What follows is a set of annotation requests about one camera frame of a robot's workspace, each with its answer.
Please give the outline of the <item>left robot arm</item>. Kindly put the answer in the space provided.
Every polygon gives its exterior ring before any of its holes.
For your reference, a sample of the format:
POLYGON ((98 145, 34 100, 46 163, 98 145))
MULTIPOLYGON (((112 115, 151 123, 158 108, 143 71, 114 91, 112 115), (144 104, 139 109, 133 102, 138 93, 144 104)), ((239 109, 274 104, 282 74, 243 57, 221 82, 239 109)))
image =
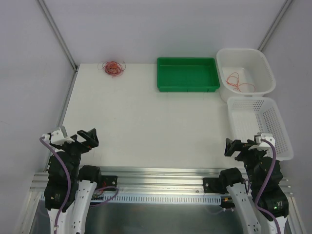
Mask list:
POLYGON ((95 190, 102 186, 100 168, 80 166, 81 156, 98 147, 95 128, 68 136, 65 127, 43 134, 40 142, 52 153, 48 162, 45 208, 52 234, 83 234, 95 190))

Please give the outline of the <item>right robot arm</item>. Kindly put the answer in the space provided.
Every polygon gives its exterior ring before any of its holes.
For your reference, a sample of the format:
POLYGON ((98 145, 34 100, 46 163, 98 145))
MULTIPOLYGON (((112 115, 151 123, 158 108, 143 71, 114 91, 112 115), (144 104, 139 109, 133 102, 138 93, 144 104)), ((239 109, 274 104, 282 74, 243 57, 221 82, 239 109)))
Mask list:
POLYGON ((217 191, 229 193, 246 234, 283 234, 289 214, 289 203, 279 186, 283 178, 277 160, 275 140, 257 135, 253 140, 226 139, 225 157, 238 152, 247 179, 237 168, 222 170, 217 191))

